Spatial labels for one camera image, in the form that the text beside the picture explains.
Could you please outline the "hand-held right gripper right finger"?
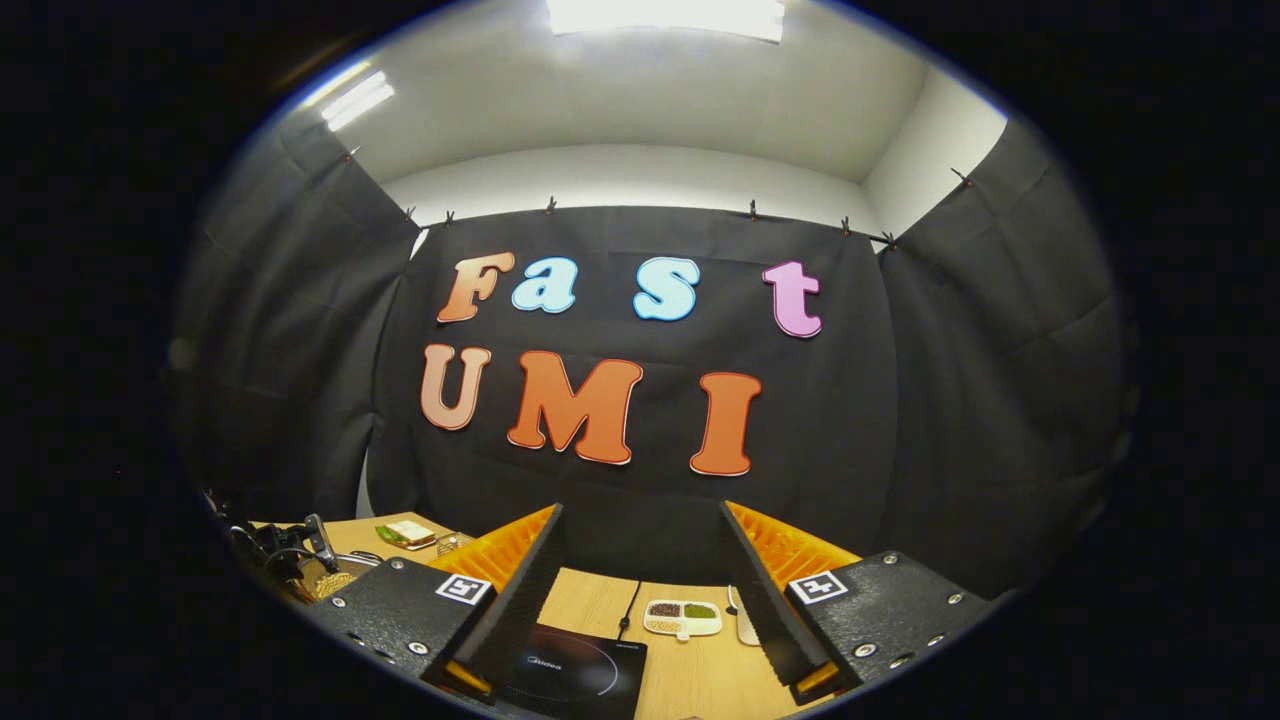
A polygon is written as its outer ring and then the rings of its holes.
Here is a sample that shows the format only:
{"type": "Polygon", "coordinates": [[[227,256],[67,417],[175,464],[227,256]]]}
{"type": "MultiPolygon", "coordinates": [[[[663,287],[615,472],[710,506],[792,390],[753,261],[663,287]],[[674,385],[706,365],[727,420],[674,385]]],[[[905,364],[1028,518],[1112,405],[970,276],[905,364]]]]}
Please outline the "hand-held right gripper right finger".
{"type": "Polygon", "coordinates": [[[884,684],[1000,606],[904,552],[858,556],[741,503],[719,512],[730,582],[799,705],[884,684]]]}

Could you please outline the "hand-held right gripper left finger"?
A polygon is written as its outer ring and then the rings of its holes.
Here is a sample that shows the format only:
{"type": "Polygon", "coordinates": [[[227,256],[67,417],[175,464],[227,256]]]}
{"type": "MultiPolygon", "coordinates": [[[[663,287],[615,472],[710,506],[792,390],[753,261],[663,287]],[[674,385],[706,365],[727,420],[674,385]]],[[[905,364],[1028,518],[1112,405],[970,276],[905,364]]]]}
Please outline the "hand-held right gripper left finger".
{"type": "Polygon", "coordinates": [[[563,565],[563,511],[553,503],[428,564],[388,559],[311,605],[310,621],[406,676],[492,701],[563,565]]]}

